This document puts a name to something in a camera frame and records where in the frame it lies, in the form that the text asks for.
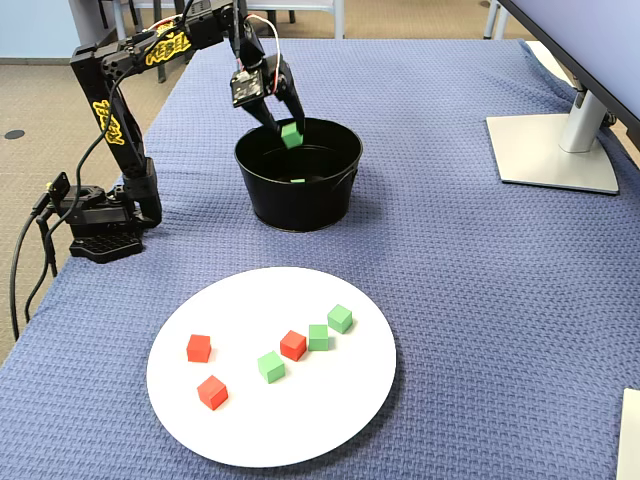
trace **textured blue fabric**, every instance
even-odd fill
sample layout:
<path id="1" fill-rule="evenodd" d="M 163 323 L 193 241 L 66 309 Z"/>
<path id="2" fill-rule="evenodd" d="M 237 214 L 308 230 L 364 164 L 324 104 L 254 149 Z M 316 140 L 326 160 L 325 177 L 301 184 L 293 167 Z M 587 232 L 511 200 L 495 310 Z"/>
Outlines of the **textured blue fabric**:
<path id="1" fill-rule="evenodd" d="M 640 175 L 615 137 L 600 136 L 617 197 L 505 185 L 485 117 L 566 112 L 572 99 L 524 44 L 282 48 L 307 114 L 364 142 L 349 214 L 309 234 L 258 221 L 233 158 L 255 126 L 231 108 L 233 56 L 198 53 L 146 137 L 165 217 L 145 252 L 67 262 L 0 371 L 0 477 L 614 478 L 622 391 L 640 387 Z M 147 355 L 198 290 L 274 265 L 367 293 L 396 339 L 396 381 L 335 451 L 231 468 L 163 429 Z"/>

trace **power cord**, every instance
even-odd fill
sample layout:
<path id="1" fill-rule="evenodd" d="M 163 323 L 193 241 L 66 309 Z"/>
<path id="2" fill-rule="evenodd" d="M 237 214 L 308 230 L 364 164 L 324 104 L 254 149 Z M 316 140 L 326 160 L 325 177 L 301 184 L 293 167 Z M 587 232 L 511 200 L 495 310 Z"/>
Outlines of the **power cord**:
<path id="1" fill-rule="evenodd" d="M 100 131 L 100 135 L 98 135 L 98 138 L 96 138 L 93 141 L 93 143 L 89 146 L 87 151 L 84 153 L 84 155 L 82 156 L 82 158 L 78 162 L 78 165 L 76 166 L 76 193 L 75 193 L 75 195 L 73 197 L 73 202 L 71 203 L 71 206 L 69 207 L 69 209 L 51 226 L 51 229 L 45 235 L 45 238 L 44 238 L 44 252 L 45 252 L 44 266 L 42 268 L 42 272 L 40 274 L 40 278 L 38 279 L 38 283 L 36 283 L 35 287 L 33 287 L 33 290 L 31 290 L 31 293 L 29 294 L 29 298 L 27 298 L 27 303 L 25 304 L 25 307 L 24 307 L 24 316 L 25 316 L 25 318 L 27 320 L 27 323 L 29 323 L 29 321 L 31 320 L 31 316 L 29 315 L 29 307 L 31 307 L 31 302 L 33 301 L 33 298 L 38 293 L 38 290 L 40 290 L 40 287 L 42 286 L 42 283 L 44 282 L 44 279 L 47 277 L 47 271 L 49 270 L 49 264 L 50 264 L 49 251 L 50 251 L 50 248 L 51 248 L 50 245 L 51 245 L 51 242 L 52 242 L 51 236 L 53 235 L 53 232 L 55 232 L 56 229 L 60 225 L 62 225 L 64 223 L 64 221 L 67 219 L 67 217 L 69 215 L 71 215 L 71 212 L 73 212 L 73 210 L 77 207 L 78 202 L 80 201 L 80 192 L 82 190 L 82 188 L 80 188 L 80 186 L 82 185 L 82 180 L 80 178 L 80 171 L 82 170 L 82 166 L 84 165 L 84 162 L 86 162 L 87 158 L 89 158 L 89 155 L 91 155 L 91 152 L 93 152 L 93 150 L 96 148 L 96 146 L 102 141 L 102 139 L 105 137 L 105 135 L 109 131 L 109 126 L 111 125 L 111 111 L 113 109 L 113 96 L 114 96 L 116 90 L 118 89 L 118 86 L 120 85 L 120 83 L 122 83 L 122 80 L 124 80 L 127 77 L 129 72 L 131 72 L 131 70 L 133 70 L 133 68 L 134 68 L 134 66 L 129 67 L 122 74 L 122 76 L 120 76 L 120 78 L 118 78 L 116 80 L 116 82 L 111 87 L 111 92 L 109 93 L 109 111 L 107 112 L 107 120 L 105 122 L 104 128 Z"/>
<path id="2" fill-rule="evenodd" d="M 184 23 L 187 21 L 187 17 L 186 17 L 187 11 L 191 8 L 192 3 L 193 1 L 189 2 L 182 13 L 178 13 L 177 15 L 171 15 L 170 17 L 166 17 L 166 18 L 163 18 L 162 20 L 158 20 L 156 23 L 154 23 L 150 27 L 145 28 L 143 32 L 148 32 L 149 30 L 155 30 L 160 25 L 164 25 L 165 23 L 168 23 L 171 20 L 176 20 L 176 19 L 178 19 L 176 21 L 177 24 L 184 25 Z"/>
<path id="3" fill-rule="evenodd" d="M 238 0 L 233 0 L 233 54 L 238 62 L 238 71 L 242 70 L 240 60 L 240 19 L 238 18 Z"/>
<path id="4" fill-rule="evenodd" d="M 22 244 L 24 242 L 24 237 L 27 235 L 27 231 L 33 221 L 40 215 L 47 205 L 49 204 L 49 194 L 43 193 L 36 204 L 31 209 L 31 214 L 29 218 L 24 223 L 22 230 L 20 230 L 20 235 L 18 235 L 18 240 L 16 241 L 16 248 L 13 251 L 13 260 L 11 261 L 11 275 L 9 277 L 9 304 L 11 307 L 11 326 L 13 327 L 13 337 L 18 341 L 18 337 L 20 337 L 20 329 L 18 328 L 18 310 L 16 308 L 16 276 L 18 273 L 18 260 L 20 258 L 20 250 L 22 249 Z"/>
<path id="5" fill-rule="evenodd" d="M 153 49 L 158 45 L 158 43 L 160 43 L 167 35 L 175 32 L 176 30 L 178 30 L 181 26 L 183 26 L 186 23 L 187 12 L 191 8 L 191 5 L 193 4 L 193 1 L 194 0 L 189 0 L 187 5 L 185 6 L 185 9 L 184 9 L 184 12 L 183 12 L 181 18 L 176 22 L 176 24 L 173 27 L 164 30 L 160 35 L 158 35 L 158 37 L 155 39 L 155 41 L 151 44 L 151 46 L 149 48 L 145 49 L 143 52 L 141 52 L 138 55 L 138 57 L 137 57 L 138 61 L 140 61 L 147 54 L 152 52 Z M 77 207 L 78 202 L 80 201 L 80 191 L 81 191 L 80 185 L 82 185 L 82 181 L 81 181 L 81 178 L 80 178 L 80 171 L 82 169 L 82 166 L 84 165 L 84 162 L 86 162 L 87 158 L 89 158 L 89 155 L 91 155 L 91 152 L 93 152 L 93 150 L 96 148 L 96 146 L 104 139 L 105 135 L 109 131 L 109 126 L 111 125 L 111 111 L 112 111 L 112 108 L 113 108 L 113 96 L 114 96 L 116 90 L 118 90 L 118 86 L 120 85 L 120 83 L 122 83 L 122 80 L 124 80 L 127 77 L 127 75 L 135 68 L 136 63 L 137 62 L 134 62 L 134 65 L 129 67 L 120 76 L 120 78 L 118 78 L 116 80 L 116 82 L 111 87 L 111 91 L 109 92 L 109 109 L 108 109 L 108 112 L 107 112 L 107 120 L 105 122 L 104 128 L 101 130 L 100 135 L 98 136 L 98 138 L 96 138 L 94 140 L 94 142 L 89 146 L 87 151 L 84 153 L 84 155 L 82 156 L 82 158 L 78 162 L 78 165 L 76 166 L 76 185 L 77 185 L 78 188 L 76 188 L 76 193 L 75 193 L 75 196 L 73 198 L 73 202 L 71 203 L 71 206 L 69 207 L 69 209 L 53 224 L 51 229 L 47 232 L 47 234 L 44 237 L 44 240 L 43 240 L 44 253 L 45 253 L 44 265 L 43 265 L 43 268 L 42 268 L 42 272 L 40 273 L 40 278 L 38 279 L 38 282 L 36 283 L 36 285 L 33 287 L 33 290 L 31 290 L 31 293 L 29 294 L 29 297 L 27 298 L 27 303 L 25 304 L 25 307 L 24 307 L 24 315 L 25 315 L 27 323 L 29 323 L 31 321 L 31 315 L 29 314 L 29 308 L 31 307 L 31 302 L 33 301 L 34 297 L 38 293 L 38 290 L 40 290 L 40 287 L 44 283 L 45 278 L 47 277 L 47 272 L 49 270 L 49 264 L 51 263 L 50 258 L 49 258 L 49 252 L 51 250 L 51 244 L 52 244 L 51 237 L 53 235 L 53 232 L 60 225 L 62 225 L 64 223 L 64 221 L 67 219 L 67 217 L 69 215 L 71 215 L 71 212 Z M 34 219 L 35 219 L 35 217 L 32 217 L 32 216 L 29 217 L 27 223 L 23 227 L 24 234 L 21 232 L 20 237 L 18 239 L 18 245 L 16 245 L 17 254 L 14 253 L 14 260 L 15 260 L 15 263 L 16 263 L 16 270 L 17 270 L 17 256 L 19 255 L 19 250 L 20 250 L 20 248 L 22 246 L 22 242 L 24 241 L 24 236 L 26 235 L 26 231 L 31 226 L 31 223 L 33 223 Z M 15 303 L 16 303 L 15 302 L 15 272 L 13 270 L 14 269 L 13 269 L 13 265 L 12 265 L 13 282 L 10 283 L 10 289 L 11 289 L 11 292 L 10 292 L 10 296 L 11 296 L 11 320 L 12 320 L 12 325 L 13 325 L 14 337 L 15 337 L 16 340 L 18 340 L 18 338 L 20 336 L 20 333 L 19 333 L 19 330 L 18 330 L 17 313 L 15 312 L 15 310 L 16 310 L 16 308 L 15 308 Z"/>

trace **white plate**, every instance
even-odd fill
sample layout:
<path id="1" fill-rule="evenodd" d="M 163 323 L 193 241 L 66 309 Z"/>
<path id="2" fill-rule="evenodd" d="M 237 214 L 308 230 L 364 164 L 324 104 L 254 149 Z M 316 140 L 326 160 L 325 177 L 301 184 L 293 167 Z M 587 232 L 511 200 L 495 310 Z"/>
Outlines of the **white plate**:
<path id="1" fill-rule="evenodd" d="M 308 337 L 338 303 L 354 321 L 344 335 L 329 328 L 329 351 L 298 362 L 280 355 L 289 330 Z M 209 363 L 187 361 L 191 334 L 211 337 Z M 258 358 L 272 350 L 286 374 L 267 384 Z M 185 447 L 228 465 L 275 467 L 356 435 L 384 403 L 395 370 L 393 334 L 369 297 L 326 273 L 277 267 L 225 278 L 178 308 L 151 348 L 147 388 L 158 419 Z M 197 393 L 210 375 L 229 393 L 215 411 Z"/>

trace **red cube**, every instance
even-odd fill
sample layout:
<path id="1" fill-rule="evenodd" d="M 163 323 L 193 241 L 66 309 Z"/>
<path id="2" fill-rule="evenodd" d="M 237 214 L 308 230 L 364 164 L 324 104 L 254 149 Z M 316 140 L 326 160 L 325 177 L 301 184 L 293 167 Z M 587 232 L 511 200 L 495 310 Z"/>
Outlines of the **red cube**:
<path id="1" fill-rule="evenodd" d="M 191 335 L 187 345 L 187 358 L 190 362 L 207 363 L 211 353 L 211 338 L 207 335 Z"/>
<path id="2" fill-rule="evenodd" d="M 302 354 L 307 351 L 307 337 L 289 330 L 289 333 L 280 340 L 280 353 L 294 362 L 297 362 Z"/>
<path id="3" fill-rule="evenodd" d="M 198 396 L 202 403 L 211 410 L 215 410 L 222 405 L 222 402 L 229 398 L 225 384 L 213 375 L 207 378 L 202 385 L 198 387 Z"/>

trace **computer monitor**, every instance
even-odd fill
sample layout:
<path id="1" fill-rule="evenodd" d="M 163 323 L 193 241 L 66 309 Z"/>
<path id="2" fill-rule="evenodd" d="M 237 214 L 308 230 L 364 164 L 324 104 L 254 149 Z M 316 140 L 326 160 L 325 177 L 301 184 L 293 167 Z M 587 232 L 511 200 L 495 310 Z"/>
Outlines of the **computer monitor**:
<path id="1" fill-rule="evenodd" d="M 607 109 L 640 132 L 640 0 L 500 3 L 588 90 L 569 114 L 487 118 L 502 181 L 618 193 L 596 134 Z"/>

